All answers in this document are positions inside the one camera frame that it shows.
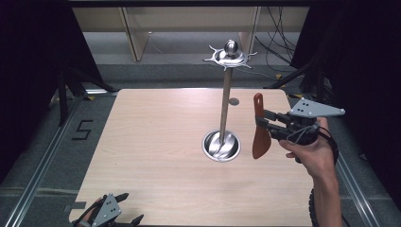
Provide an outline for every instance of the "wooden table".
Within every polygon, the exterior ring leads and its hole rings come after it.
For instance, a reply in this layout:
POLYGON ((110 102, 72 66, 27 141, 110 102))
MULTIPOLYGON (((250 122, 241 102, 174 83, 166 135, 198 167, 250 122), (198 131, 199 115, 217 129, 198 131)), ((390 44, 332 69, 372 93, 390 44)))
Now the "wooden table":
MULTIPOLYGON (((77 201, 130 193, 118 222, 144 214, 141 225, 310 226, 311 178, 272 141, 252 157, 253 96, 265 109, 289 110, 281 90, 232 89, 227 130, 241 143, 231 162, 209 159, 203 137, 219 128, 222 89, 137 89, 119 92, 77 201)), ((70 220, 84 210, 73 210, 70 220)))

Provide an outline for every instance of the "wooden spatula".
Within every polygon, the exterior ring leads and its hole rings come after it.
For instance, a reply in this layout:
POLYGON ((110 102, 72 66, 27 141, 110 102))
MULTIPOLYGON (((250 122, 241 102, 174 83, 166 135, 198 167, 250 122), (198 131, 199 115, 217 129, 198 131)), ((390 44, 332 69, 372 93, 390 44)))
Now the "wooden spatula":
MULTIPOLYGON (((263 108, 263 95, 257 93, 253 97, 254 114, 264 117, 263 108)), ((262 157, 270 148, 271 137, 269 132, 262 126, 256 125, 256 132, 253 139, 253 158, 258 159, 262 157)))

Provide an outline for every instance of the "black backdrop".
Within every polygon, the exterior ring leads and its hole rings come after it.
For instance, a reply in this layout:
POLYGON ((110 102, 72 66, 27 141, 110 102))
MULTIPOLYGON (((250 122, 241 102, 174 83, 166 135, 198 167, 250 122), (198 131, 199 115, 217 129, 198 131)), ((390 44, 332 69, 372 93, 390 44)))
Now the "black backdrop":
MULTIPOLYGON (((328 53, 330 61, 323 71, 332 84, 336 105, 347 111, 344 119, 401 210, 401 3, 351 2, 352 16, 331 43, 336 48, 328 53)), ((310 60, 322 39, 322 27, 333 18, 330 8, 309 12, 293 65, 300 67, 310 60)))
POLYGON ((101 81, 73 11, 45 1, 2 0, 0 182, 27 149, 63 66, 101 81))

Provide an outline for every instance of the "printed number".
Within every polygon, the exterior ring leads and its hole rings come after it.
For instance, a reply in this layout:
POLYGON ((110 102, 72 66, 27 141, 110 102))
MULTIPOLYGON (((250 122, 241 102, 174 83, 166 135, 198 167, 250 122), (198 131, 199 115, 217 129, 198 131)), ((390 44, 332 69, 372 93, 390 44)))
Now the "printed number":
POLYGON ((73 138, 73 140, 87 140, 89 133, 91 133, 91 130, 82 130, 80 127, 82 127, 82 124, 85 122, 93 122, 94 120, 81 120, 79 122, 78 128, 77 128, 77 132, 86 132, 85 137, 81 137, 81 138, 73 138))

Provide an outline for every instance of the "metal base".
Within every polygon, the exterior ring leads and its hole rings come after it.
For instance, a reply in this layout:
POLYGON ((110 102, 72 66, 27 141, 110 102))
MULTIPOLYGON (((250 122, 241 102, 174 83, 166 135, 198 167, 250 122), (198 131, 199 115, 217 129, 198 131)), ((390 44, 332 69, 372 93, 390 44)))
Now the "metal base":
POLYGON ((230 131, 224 134, 224 143, 219 142, 220 131, 211 131, 203 138, 201 146, 206 156, 213 161, 225 163, 233 160, 241 149, 238 137, 230 131))

